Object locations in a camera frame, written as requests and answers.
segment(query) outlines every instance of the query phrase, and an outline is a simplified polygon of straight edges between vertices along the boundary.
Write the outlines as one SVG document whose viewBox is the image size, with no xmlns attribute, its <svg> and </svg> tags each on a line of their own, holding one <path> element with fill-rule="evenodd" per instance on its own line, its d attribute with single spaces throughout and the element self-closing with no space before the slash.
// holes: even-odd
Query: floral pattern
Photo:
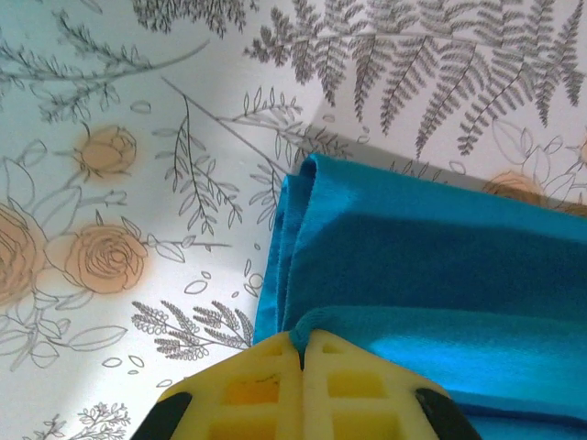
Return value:
<svg viewBox="0 0 587 440">
<path fill-rule="evenodd" d="M 128 438 L 247 349 L 310 154 L 587 218 L 582 0 L 25 3 L 0 16 L 0 384 L 39 398 L 6 437 Z"/>
</svg>

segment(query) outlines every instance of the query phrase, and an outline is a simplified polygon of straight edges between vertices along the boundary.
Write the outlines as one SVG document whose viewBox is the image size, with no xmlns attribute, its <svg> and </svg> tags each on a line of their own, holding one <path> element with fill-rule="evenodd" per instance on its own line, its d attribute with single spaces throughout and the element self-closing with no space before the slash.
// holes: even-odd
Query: folded towel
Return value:
<svg viewBox="0 0 587 440">
<path fill-rule="evenodd" d="M 314 155 L 254 341 L 322 328 L 444 386 L 485 439 L 587 438 L 587 221 Z"/>
</svg>

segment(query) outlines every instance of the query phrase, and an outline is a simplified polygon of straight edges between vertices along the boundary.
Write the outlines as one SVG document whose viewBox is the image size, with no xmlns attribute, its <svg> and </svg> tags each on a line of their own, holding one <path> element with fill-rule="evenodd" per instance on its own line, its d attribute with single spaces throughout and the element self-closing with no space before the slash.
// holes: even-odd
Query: black rubber edge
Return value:
<svg viewBox="0 0 587 440">
<path fill-rule="evenodd" d="M 189 392 L 177 393 L 159 401 L 147 414 L 131 440 L 172 440 L 177 425 L 192 401 Z"/>
<path fill-rule="evenodd" d="M 447 396 L 420 388 L 415 391 L 415 397 L 438 440 L 482 440 L 459 406 Z"/>
</svg>

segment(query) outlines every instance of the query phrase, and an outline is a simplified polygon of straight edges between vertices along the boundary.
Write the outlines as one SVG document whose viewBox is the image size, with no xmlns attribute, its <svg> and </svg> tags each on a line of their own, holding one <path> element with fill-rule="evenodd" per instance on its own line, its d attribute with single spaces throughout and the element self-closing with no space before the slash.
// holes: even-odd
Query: yellow plastic object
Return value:
<svg viewBox="0 0 587 440">
<path fill-rule="evenodd" d="M 170 387 L 155 409 L 186 398 L 181 413 L 152 411 L 133 440 L 438 440 L 415 397 L 421 389 L 448 397 L 430 380 L 321 330 L 312 333 L 301 370 L 282 333 Z"/>
</svg>

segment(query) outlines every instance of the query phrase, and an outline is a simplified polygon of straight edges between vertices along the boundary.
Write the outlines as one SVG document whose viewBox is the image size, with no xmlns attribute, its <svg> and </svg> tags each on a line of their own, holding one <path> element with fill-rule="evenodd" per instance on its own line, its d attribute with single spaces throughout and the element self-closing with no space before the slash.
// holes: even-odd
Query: blue cloth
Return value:
<svg viewBox="0 0 587 440">
<path fill-rule="evenodd" d="M 444 386 L 484 439 L 587 438 L 587 221 L 311 156 L 254 342 L 325 329 Z"/>
</svg>

